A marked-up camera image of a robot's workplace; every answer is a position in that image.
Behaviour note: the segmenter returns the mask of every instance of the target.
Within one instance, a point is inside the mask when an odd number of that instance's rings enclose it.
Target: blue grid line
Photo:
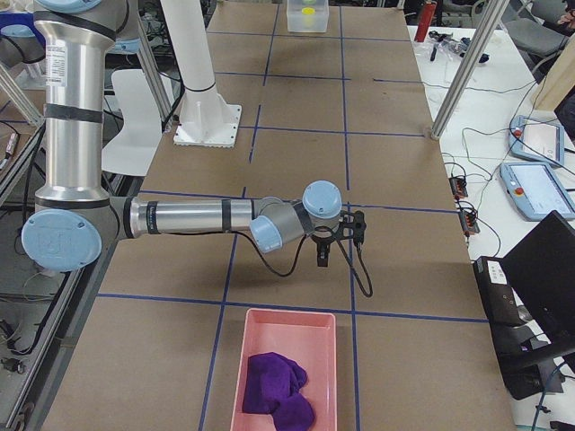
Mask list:
[[[173,296],[150,296],[150,295],[132,295],[132,294],[114,294],[114,293],[99,293],[98,297],[101,298],[116,298],[116,299],[134,299],[138,301],[152,301],[161,303],[196,303],[200,305],[219,305],[226,307],[242,307],[242,308],[267,308],[270,310],[287,310],[293,312],[330,312],[332,314],[346,314],[351,315],[355,313],[357,316],[367,317],[383,317],[391,319],[407,319],[417,321],[454,321],[460,323],[489,323],[486,319],[476,319],[473,317],[451,317],[451,316],[434,316],[430,314],[409,314],[404,312],[368,312],[356,310],[355,312],[340,308],[322,308],[322,307],[307,307],[299,305],[277,305],[274,303],[242,303],[237,301],[210,301],[205,299],[194,298],[179,298]]]
[[[199,303],[203,305],[221,305],[221,301],[210,301],[207,299],[179,298],[174,296],[151,296],[151,295],[130,295],[130,294],[106,294],[99,293],[100,298],[136,299],[138,301],[156,301],[161,303]]]
[[[277,74],[253,74],[244,72],[214,72],[216,75],[236,75],[236,76],[267,76],[269,78],[294,78],[294,79],[325,79],[328,81],[341,81],[338,76],[308,76],[308,75],[277,75]]]
[[[460,323],[489,323],[487,319],[473,317],[431,316],[427,314],[404,314],[400,312],[356,312],[360,316],[390,317],[393,319],[410,319],[418,321],[456,321]]]
[[[349,148],[348,148],[348,106],[345,98],[345,53],[343,51],[343,19],[341,18],[340,6],[340,47],[341,47],[341,103],[343,105],[343,133],[345,134],[344,148],[345,148],[345,187],[350,190],[349,184]]]
[[[224,196],[224,195],[204,195],[199,193],[183,193],[177,191],[161,191],[161,190],[140,190],[140,193],[147,193],[150,195],[168,195],[168,196],[181,196],[184,198],[216,198],[216,199],[242,199],[245,196]],[[436,209],[436,208],[414,208],[414,207],[391,207],[388,205],[363,205],[363,204],[349,204],[350,207],[354,208],[378,208],[386,209],[390,211],[413,211],[421,213],[440,213],[440,214],[458,214],[458,211],[454,209]]]
[[[240,126],[239,128],[253,128],[253,126]],[[324,130],[320,128],[272,128],[258,126],[259,130],[278,130],[284,132],[328,133],[332,135],[359,135],[359,136],[399,136],[399,137],[425,137],[419,133],[390,133],[390,132],[350,132],[344,130]]]
[[[150,195],[182,196],[186,198],[214,198],[214,199],[241,199],[241,196],[204,195],[200,193],[183,193],[178,191],[140,190],[140,193]]]
[[[219,317],[217,318],[216,338],[214,339],[214,346],[212,348],[212,357],[209,361],[208,379],[206,381],[206,392],[204,393],[204,401],[201,406],[201,416],[199,417],[198,431],[202,431],[204,429],[204,422],[206,420],[206,411],[208,409],[208,401],[209,401],[209,391],[211,389],[212,378],[214,376],[217,348],[219,345],[219,338],[222,333],[222,326],[224,323],[224,312],[226,311],[227,292],[229,291],[230,281],[232,279],[232,268],[234,266],[236,245],[237,245],[237,235],[234,235],[234,242],[232,244],[232,253],[230,255],[230,261],[227,267],[226,287],[224,288],[224,294],[222,296],[222,304],[220,305],[219,309]]]
[[[266,70],[265,75],[263,76],[263,86],[266,86],[266,82],[268,81],[268,71],[270,70],[270,60],[271,60],[271,49],[273,48],[273,38],[276,34],[276,27],[278,26],[278,17],[279,17],[279,4],[276,8],[276,19],[273,22],[273,30],[271,31],[271,41],[270,41],[270,50],[268,51],[268,61],[266,62]]]
[[[381,208],[389,209],[392,211],[416,211],[422,213],[442,213],[442,214],[459,214],[459,211],[455,209],[435,209],[435,208],[413,208],[413,207],[390,207],[388,205],[361,205],[361,204],[350,204],[355,208]]]
[[[231,34],[235,36],[272,36],[269,33],[257,33],[257,32],[240,32],[240,31],[206,31],[207,34]],[[276,38],[296,38],[296,39],[335,39],[339,40],[341,37],[338,36],[303,36],[296,34],[276,34]],[[410,42],[407,39],[387,39],[387,38],[346,38],[345,40],[377,40],[381,42]]]
[[[260,113],[261,113],[261,103],[258,105],[258,114],[255,117],[255,126],[253,128],[253,135],[252,135],[252,148],[250,148],[250,157],[248,158],[250,163],[252,163],[253,150],[255,150],[255,137],[258,135],[258,125],[260,124]]]
[[[4,110],[6,109],[6,107],[7,107],[9,104],[10,104],[10,101],[7,101],[7,102],[4,104],[4,106],[3,106],[2,108],[0,108],[0,114],[1,114],[2,112],[4,112]]]
[[[340,44],[341,44],[341,77],[345,78],[345,52],[343,43],[343,11],[340,6]],[[345,98],[345,81],[341,81],[341,88],[343,91],[343,129],[345,131],[345,165],[346,165],[346,187],[350,190],[349,184],[349,151],[348,151],[348,119],[347,119],[347,105]],[[349,258],[353,259],[353,252],[351,249],[351,241],[348,240]],[[351,347],[353,354],[353,390],[356,405],[356,431],[361,431],[361,407],[359,402],[359,369],[358,369],[358,325],[356,319],[356,294],[355,283],[353,279],[353,272],[349,268],[349,293],[351,295]]]

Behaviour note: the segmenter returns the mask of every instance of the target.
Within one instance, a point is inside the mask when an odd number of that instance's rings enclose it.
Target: blue joint cap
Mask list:
[[[328,220],[339,216],[341,212],[340,190],[329,181],[312,182],[305,189],[302,201],[304,208],[313,217]]]
[[[30,27],[23,24],[6,25],[0,30],[2,36],[8,38],[35,38],[36,35]]]
[[[260,215],[250,222],[250,230],[258,248],[263,253],[281,249],[283,242],[276,225],[265,215]]]
[[[32,215],[24,225],[22,246],[43,268],[66,272],[94,262],[102,251],[102,238],[81,215],[46,209]]]
[[[102,0],[36,0],[52,12],[80,13],[96,7]]]
[[[140,50],[140,39],[117,40],[116,46],[110,50],[110,54],[137,54]]]

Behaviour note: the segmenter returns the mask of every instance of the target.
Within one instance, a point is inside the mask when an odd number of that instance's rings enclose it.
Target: purple cloth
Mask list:
[[[307,431],[315,414],[299,393],[307,373],[296,362],[277,353],[248,358],[243,413],[269,415],[278,431]]]

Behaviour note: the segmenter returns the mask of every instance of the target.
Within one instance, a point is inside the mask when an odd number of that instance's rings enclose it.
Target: label sticker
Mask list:
[[[487,268],[489,270],[489,278],[491,282],[495,285],[506,285],[507,278],[505,277],[505,273],[503,269],[501,269],[501,265],[499,262],[494,260],[488,260]]]
[[[68,80],[68,48],[62,41],[46,45],[46,85],[66,87]]]

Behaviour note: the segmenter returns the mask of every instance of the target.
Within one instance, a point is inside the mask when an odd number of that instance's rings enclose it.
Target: pink tray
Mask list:
[[[248,310],[231,431],[276,431],[270,415],[242,413],[248,358],[268,352],[292,359],[307,371],[301,393],[315,412],[310,431],[336,431],[335,330],[335,316],[329,313]]]

